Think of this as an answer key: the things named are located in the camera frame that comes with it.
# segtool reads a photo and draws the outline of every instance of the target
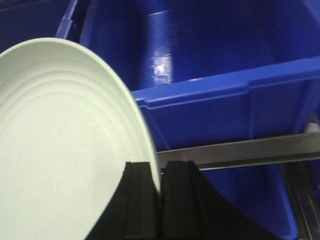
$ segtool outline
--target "blue plastic surface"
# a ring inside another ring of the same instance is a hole
[[[166,150],[302,131],[320,96],[319,39],[318,0],[93,0],[79,42]]]
[[[70,0],[55,37],[78,42],[90,0]]]
[[[315,114],[317,115],[318,119],[320,119],[320,106],[317,108]]]
[[[284,240],[298,228],[276,164],[203,171],[211,184],[249,218]]]
[[[0,5],[0,53],[29,39],[54,37],[69,1],[12,0],[2,2]]]

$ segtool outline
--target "blue plastic bin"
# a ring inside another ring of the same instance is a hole
[[[0,53],[29,39],[54,37],[69,1],[11,0],[2,2],[0,4]]]
[[[79,42],[167,150],[303,130],[320,96],[319,39],[318,0],[93,0]]]
[[[205,170],[211,184],[249,218],[284,240],[298,228],[276,164]]]

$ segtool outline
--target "blue storage bin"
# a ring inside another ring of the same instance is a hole
[[[299,133],[319,39],[318,0],[93,0],[79,42],[132,91],[160,151]]]
[[[2,2],[0,5],[0,53],[29,39],[54,37],[69,1],[11,0]]]
[[[211,184],[249,218],[284,240],[298,237],[278,165],[204,170]]]

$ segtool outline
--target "metal rail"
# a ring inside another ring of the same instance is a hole
[[[320,210],[305,165],[289,162],[281,169],[299,231],[297,240],[319,240]]]
[[[200,169],[297,162],[320,159],[320,133],[220,143],[160,151],[160,168],[168,161],[194,161]]]

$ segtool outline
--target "metal bar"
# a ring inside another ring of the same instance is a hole
[[[319,240],[320,210],[306,168],[302,162],[286,163],[283,166],[299,209],[295,214],[296,221],[298,225],[299,219],[304,223],[305,231],[300,232],[298,240]]]
[[[289,197],[289,202],[294,215],[294,220],[298,228],[298,237],[296,238],[296,240],[311,240],[309,229],[308,229],[308,226],[306,225],[306,221],[304,218],[305,214],[303,213],[303,209],[301,209],[299,200],[297,198],[297,194],[296,194],[297,189],[293,185],[291,174],[289,174],[286,169],[287,164],[289,163],[281,163],[281,164],[278,164],[278,166],[281,170],[282,179],[285,184],[287,195]]]
[[[157,153],[159,166],[168,161],[194,161],[200,169],[238,167],[320,159],[320,133],[303,133]]]

